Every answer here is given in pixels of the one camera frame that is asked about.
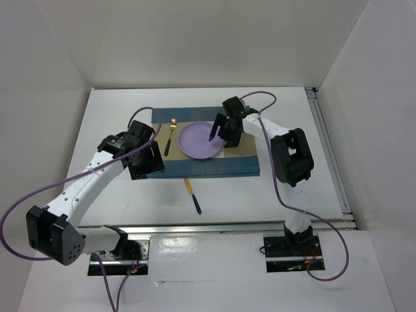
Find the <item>purple plate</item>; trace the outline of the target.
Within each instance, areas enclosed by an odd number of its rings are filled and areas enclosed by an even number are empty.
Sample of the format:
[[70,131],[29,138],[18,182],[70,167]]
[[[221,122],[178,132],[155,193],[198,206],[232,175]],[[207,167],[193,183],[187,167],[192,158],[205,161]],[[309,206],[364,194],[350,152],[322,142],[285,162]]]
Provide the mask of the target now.
[[209,140],[212,127],[210,122],[187,124],[178,135],[179,149],[192,159],[203,160],[215,157],[222,151],[224,141],[219,136]]

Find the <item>blue and tan placemat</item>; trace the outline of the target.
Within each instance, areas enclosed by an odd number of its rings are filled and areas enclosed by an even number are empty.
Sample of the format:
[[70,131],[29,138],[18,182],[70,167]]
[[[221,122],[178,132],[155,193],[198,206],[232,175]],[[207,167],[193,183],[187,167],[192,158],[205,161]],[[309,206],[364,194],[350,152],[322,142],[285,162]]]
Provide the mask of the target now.
[[177,120],[177,129],[172,137],[169,154],[162,158],[165,171],[150,174],[150,179],[252,177],[260,174],[255,139],[245,133],[242,134],[238,147],[223,149],[210,159],[192,159],[180,150],[178,135],[184,126],[192,122],[211,124],[218,113],[225,113],[222,107],[177,107],[161,108],[158,111],[158,114],[151,115],[151,123],[156,129],[159,121],[162,122],[156,138],[161,152],[164,151],[169,137],[172,118]]

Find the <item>gold fork green handle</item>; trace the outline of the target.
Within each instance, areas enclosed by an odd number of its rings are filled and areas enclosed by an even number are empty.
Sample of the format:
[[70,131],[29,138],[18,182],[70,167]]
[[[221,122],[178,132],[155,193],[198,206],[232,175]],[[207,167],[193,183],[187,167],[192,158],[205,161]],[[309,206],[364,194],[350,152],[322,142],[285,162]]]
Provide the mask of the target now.
[[172,118],[171,123],[170,123],[170,134],[169,134],[169,137],[166,142],[165,149],[164,149],[164,156],[168,156],[169,154],[170,145],[172,142],[172,135],[173,135],[173,132],[176,130],[176,127],[177,127],[177,120],[175,118]]

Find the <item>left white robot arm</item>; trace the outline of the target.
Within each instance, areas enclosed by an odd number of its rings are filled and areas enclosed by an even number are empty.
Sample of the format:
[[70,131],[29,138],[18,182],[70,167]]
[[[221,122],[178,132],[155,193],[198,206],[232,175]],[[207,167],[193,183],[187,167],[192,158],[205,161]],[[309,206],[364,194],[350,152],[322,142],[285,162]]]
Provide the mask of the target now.
[[113,259],[138,260],[141,246],[116,226],[79,224],[105,187],[125,169],[131,179],[145,179],[164,170],[155,130],[132,121],[127,131],[109,135],[97,147],[83,176],[71,183],[45,207],[34,206],[26,214],[30,246],[68,266],[82,254],[106,252]]

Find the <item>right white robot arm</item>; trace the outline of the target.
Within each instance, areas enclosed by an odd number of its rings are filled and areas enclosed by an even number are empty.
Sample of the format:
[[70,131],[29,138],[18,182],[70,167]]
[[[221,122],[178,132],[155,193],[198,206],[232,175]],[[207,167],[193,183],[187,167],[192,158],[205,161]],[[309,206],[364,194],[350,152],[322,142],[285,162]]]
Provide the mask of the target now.
[[[270,108],[277,102],[273,97]],[[313,238],[308,215],[307,186],[315,163],[304,131],[288,129],[262,116],[265,109],[246,107],[241,97],[231,97],[222,103],[225,113],[218,113],[209,140],[221,138],[226,148],[236,148],[243,133],[266,144],[272,180],[280,205],[286,208],[283,225],[283,246],[291,255],[305,249]]]

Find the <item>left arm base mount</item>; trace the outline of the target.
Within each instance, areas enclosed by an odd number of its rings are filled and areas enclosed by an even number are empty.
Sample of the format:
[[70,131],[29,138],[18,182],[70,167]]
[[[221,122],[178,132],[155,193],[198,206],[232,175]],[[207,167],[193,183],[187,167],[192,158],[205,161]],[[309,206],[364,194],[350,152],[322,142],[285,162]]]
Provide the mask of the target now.
[[96,257],[91,255],[87,275],[102,276],[98,261],[100,259],[107,276],[126,276],[127,273],[131,273],[132,276],[147,276],[149,269],[150,236],[133,235],[129,239],[135,241],[136,245],[130,247],[121,256],[115,256],[108,251],[99,251],[96,253]]

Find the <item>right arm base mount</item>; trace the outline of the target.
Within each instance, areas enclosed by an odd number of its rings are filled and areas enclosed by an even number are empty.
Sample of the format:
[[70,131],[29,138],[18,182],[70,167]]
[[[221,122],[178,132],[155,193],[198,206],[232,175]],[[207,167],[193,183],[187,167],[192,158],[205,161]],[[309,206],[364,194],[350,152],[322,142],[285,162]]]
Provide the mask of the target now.
[[263,246],[259,252],[265,256],[266,271],[275,272],[301,272],[325,270],[319,238],[314,235],[311,242],[298,249],[290,248],[284,237],[264,237]]

